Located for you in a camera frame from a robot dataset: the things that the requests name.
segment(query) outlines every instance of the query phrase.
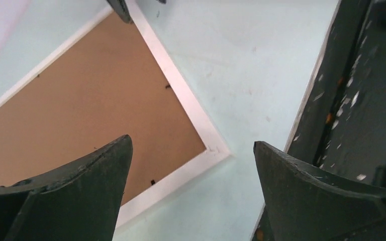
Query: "white picture frame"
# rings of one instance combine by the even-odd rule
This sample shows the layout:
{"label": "white picture frame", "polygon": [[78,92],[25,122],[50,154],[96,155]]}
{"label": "white picture frame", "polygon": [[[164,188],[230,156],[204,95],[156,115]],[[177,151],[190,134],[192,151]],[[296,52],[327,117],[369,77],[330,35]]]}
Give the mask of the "white picture frame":
{"label": "white picture frame", "polygon": [[[165,197],[169,196],[187,182],[206,172],[231,155],[222,136],[214,127],[208,115],[201,107],[197,98],[173,63],[166,49],[157,38],[137,5],[137,2],[135,0],[126,0],[126,2],[134,24],[137,26],[141,36],[167,78],[172,90],[175,92],[184,111],[204,143],[206,150],[121,206],[116,228],[128,223],[144,211],[162,201]],[[55,51],[43,59],[35,68],[29,71],[13,87],[6,91],[0,97],[0,107],[112,12],[113,9],[110,6],[106,6],[92,20],[85,23]]]}

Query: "chipped paint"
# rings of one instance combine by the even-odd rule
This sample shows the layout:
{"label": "chipped paint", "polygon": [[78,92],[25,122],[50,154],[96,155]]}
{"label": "chipped paint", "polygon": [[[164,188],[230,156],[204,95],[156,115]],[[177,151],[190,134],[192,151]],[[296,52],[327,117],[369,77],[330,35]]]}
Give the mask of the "chipped paint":
{"label": "chipped paint", "polygon": [[363,45],[365,44],[365,42],[366,42],[366,39],[367,39],[367,36],[365,36],[364,38],[363,38],[363,41],[362,41],[362,43],[360,44],[360,47],[362,48],[363,47]]}
{"label": "chipped paint", "polygon": [[342,108],[340,108],[338,111],[337,111],[337,116],[340,117],[342,115],[344,111],[342,110]]}
{"label": "chipped paint", "polygon": [[332,125],[332,129],[335,129],[337,127],[338,123],[339,123],[339,121],[336,119],[334,121],[334,124]]}
{"label": "chipped paint", "polygon": [[353,77],[351,77],[347,82],[347,87],[350,87],[350,85],[353,83]]}
{"label": "chipped paint", "polygon": [[316,97],[313,99],[313,101],[316,101],[316,100],[320,99],[320,97],[322,97],[324,93],[325,93],[324,91],[323,91],[322,93],[320,93],[318,96],[316,96]]}
{"label": "chipped paint", "polygon": [[351,101],[351,107],[353,107],[356,104],[358,97],[359,97],[359,91],[354,95],[353,100]]}
{"label": "chipped paint", "polygon": [[371,21],[369,21],[368,23],[367,23],[367,25],[366,25],[366,29],[368,29],[369,27],[370,27],[370,25],[372,24],[372,20]]}
{"label": "chipped paint", "polygon": [[358,175],[358,176],[356,177],[356,179],[359,180],[359,181],[362,181],[362,180],[365,179],[365,178],[366,178],[366,175],[364,175],[364,174],[360,174],[360,175]]}
{"label": "chipped paint", "polygon": [[362,57],[361,54],[359,54],[359,56],[357,56],[356,60],[354,61],[353,69],[355,69],[357,67],[357,64],[359,63],[360,57]]}
{"label": "chipped paint", "polygon": [[350,101],[351,101],[350,98],[345,98],[343,104],[348,104],[348,103],[350,103]]}

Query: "orange rust spot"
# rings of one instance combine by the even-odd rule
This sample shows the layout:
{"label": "orange rust spot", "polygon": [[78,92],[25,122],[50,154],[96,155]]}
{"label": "orange rust spot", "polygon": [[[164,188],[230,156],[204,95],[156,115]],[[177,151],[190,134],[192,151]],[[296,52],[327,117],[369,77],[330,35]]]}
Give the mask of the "orange rust spot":
{"label": "orange rust spot", "polygon": [[257,237],[258,241],[264,241],[264,232],[262,230],[257,229],[255,236]]}
{"label": "orange rust spot", "polygon": [[333,119],[334,119],[334,116],[332,115],[332,113],[329,113],[329,114],[326,116],[326,122],[325,122],[325,124],[331,123]]}
{"label": "orange rust spot", "polygon": [[338,86],[341,86],[341,84],[344,82],[344,77],[340,78],[338,81]]}

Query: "cork board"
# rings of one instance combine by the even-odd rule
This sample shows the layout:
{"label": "cork board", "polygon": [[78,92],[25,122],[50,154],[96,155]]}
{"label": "cork board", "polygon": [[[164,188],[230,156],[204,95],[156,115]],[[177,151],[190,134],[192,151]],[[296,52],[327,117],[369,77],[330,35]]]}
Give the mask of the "cork board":
{"label": "cork board", "polygon": [[112,13],[0,108],[0,185],[124,134],[134,156],[122,203],[205,150],[135,25]]}

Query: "pale blue wall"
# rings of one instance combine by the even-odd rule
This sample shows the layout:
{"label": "pale blue wall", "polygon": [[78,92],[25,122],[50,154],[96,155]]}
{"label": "pale blue wall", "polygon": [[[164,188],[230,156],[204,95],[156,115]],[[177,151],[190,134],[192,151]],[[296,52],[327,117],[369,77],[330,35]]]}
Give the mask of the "pale blue wall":
{"label": "pale blue wall", "polygon": [[[33,2],[0,54],[0,96],[106,5]],[[263,205],[253,142],[283,149],[337,0],[138,2],[235,157],[114,240],[248,240]]]}
{"label": "pale blue wall", "polygon": [[0,51],[0,97],[106,6],[106,0],[32,0]]}

